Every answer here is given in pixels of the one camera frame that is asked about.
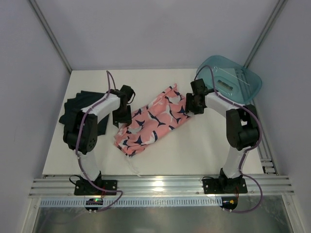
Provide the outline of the pink patterned shorts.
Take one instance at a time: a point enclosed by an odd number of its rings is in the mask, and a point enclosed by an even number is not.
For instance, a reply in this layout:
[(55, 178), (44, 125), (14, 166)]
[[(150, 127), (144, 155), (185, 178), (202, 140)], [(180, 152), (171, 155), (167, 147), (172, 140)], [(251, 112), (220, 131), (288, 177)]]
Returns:
[(185, 107), (186, 97), (179, 92), (177, 84), (170, 85), (132, 113), (132, 123), (120, 127), (114, 145), (129, 157), (143, 152), (191, 118)]

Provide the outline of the navy blue shorts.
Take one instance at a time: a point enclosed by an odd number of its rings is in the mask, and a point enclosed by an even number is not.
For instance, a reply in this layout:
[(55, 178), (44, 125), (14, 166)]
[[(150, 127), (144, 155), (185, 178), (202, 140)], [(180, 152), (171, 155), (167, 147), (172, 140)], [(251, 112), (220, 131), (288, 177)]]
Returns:
[[(65, 125), (69, 120), (69, 114), (74, 109), (82, 109), (97, 102), (104, 96), (104, 93), (81, 91), (77, 93), (75, 98), (67, 99), (64, 103), (65, 113), (60, 117), (59, 123)], [(98, 123), (98, 136), (106, 134), (106, 128), (109, 120), (109, 115)]]

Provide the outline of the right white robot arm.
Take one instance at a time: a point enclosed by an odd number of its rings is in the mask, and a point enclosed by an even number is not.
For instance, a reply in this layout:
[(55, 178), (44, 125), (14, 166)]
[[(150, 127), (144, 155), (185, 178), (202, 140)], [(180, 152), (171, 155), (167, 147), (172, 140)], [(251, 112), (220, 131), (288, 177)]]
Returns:
[(218, 180), (223, 188), (235, 187), (242, 182), (242, 167), (248, 152), (257, 147), (261, 139), (256, 108), (226, 99), (216, 90), (208, 89), (202, 79), (192, 81), (190, 85), (192, 93), (186, 95), (187, 113), (203, 114), (206, 108), (210, 108), (225, 118), (230, 148)]

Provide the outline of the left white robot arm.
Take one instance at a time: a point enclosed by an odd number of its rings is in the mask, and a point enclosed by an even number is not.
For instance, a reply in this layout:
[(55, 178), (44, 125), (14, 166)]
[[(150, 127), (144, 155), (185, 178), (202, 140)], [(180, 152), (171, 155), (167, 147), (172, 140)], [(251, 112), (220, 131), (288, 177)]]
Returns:
[(134, 90), (123, 85), (120, 90), (110, 89), (105, 94), (81, 91), (65, 103), (65, 114), (60, 118), (63, 141), (76, 153), (84, 180), (94, 182), (101, 174), (94, 148), (98, 136), (106, 132), (109, 115), (116, 127), (132, 123), (130, 103), (134, 96)]

